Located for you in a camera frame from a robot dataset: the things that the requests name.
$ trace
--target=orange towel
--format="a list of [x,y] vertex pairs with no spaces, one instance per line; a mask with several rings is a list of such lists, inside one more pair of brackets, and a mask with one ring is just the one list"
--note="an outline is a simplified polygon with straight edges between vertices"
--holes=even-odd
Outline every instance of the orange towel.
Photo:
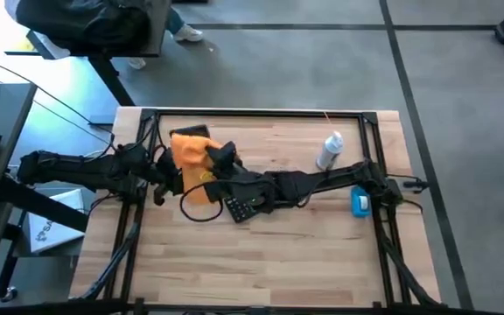
[[[216,179],[209,171],[213,168],[213,161],[207,154],[207,147],[220,149],[222,145],[204,136],[172,134],[172,158],[176,167],[182,169],[185,192],[201,183]],[[187,198],[193,204],[210,203],[203,187],[190,192]]]

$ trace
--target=person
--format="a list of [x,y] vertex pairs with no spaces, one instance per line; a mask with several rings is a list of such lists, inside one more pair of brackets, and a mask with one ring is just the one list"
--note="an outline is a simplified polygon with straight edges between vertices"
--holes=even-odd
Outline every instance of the person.
[[[195,30],[190,25],[186,24],[179,13],[173,8],[170,8],[168,11],[166,29],[177,42],[185,40],[199,42],[203,39],[203,32]],[[136,70],[143,69],[147,65],[143,58],[129,58],[128,64]]]

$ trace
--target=gray floor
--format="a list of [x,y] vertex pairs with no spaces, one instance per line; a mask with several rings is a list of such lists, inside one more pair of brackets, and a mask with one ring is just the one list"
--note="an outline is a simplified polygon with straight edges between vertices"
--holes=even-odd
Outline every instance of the gray floor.
[[[397,25],[494,25],[504,0],[388,0]],[[212,0],[177,6],[199,24],[382,24],[378,0]],[[423,131],[475,307],[504,312],[504,46],[490,31],[397,31]],[[116,102],[84,59],[0,60],[85,115]],[[385,31],[207,30],[143,71],[115,60],[139,105],[399,110],[417,175],[425,177]],[[61,80],[51,80],[59,74]],[[57,102],[37,99],[82,124]],[[103,143],[34,106],[13,158],[45,149],[81,154]],[[431,200],[424,218],[443,300],[458,304]],[[12,304],[67,297],[68,258],[20,262]]]

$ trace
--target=wooden table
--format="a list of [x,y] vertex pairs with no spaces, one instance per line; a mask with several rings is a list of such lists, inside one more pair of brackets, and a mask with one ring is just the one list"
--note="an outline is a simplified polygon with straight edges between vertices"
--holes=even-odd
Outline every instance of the wooden table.
[[[141,110],[118,109],[117,144],[135,140]],[[388,172],[410,175],[398,112],[376,113]],[[171,129],[199,123],[205,123],[218,142],[234,141],[244,165],[257,172],[316,172],[315,158],[334,130],[345,141],[337,166],[362,160],[357,123],[341,119],[329,123],[325,118],[168,115],[161,118],[162,138],[168,139]],[[155,206],[150,188],[129,299],[165,305],[319,307],[384,301],[372,219],[355,219],[349,202],[349,189],[344,188],[314,195],[306,208],[276,210],[242,224],[232,222],[227,212],[212,222],[194,223],[180,212],[179,196],[169,194],[162,206]],[[188,207],[191,215],[203,217],[218,209],[217,205]],[[93,211],[71,296],[86,291],[109,262],[119,209],[117,202],[106,201]],[[420,211],[402,204],[396,219],[405,262],[439,300]],[[119,296],[122,270],[114,296]],[[399,300],[396,272],[391,275]]]

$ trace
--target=white spray bottle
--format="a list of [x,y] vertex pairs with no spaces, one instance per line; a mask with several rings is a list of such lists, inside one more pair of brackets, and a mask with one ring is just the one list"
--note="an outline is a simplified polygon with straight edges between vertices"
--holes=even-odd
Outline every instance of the white spray bottle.
[[343,151],[343,138],[338,131],[334,131],[324,142],[322,153],[316,159],[316,166],[326,171],[333,167],[338,155]]

